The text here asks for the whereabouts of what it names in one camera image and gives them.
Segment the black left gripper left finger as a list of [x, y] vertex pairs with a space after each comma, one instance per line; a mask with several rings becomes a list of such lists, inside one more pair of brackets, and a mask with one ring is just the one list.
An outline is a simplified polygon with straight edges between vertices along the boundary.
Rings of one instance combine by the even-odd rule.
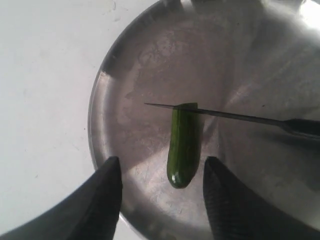
[[1, 235], [2, 240], [112, 240], [122, 204], [117, 156], [76, 191], [37, 218]]

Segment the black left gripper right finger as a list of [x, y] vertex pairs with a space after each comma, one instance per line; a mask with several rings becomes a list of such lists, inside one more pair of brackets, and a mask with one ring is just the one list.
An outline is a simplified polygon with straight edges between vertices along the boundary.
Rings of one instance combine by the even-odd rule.
[[319, 230], [265, 201], [218, 158], [203, 171], [203, 198], [215, 240], [318, 240]]

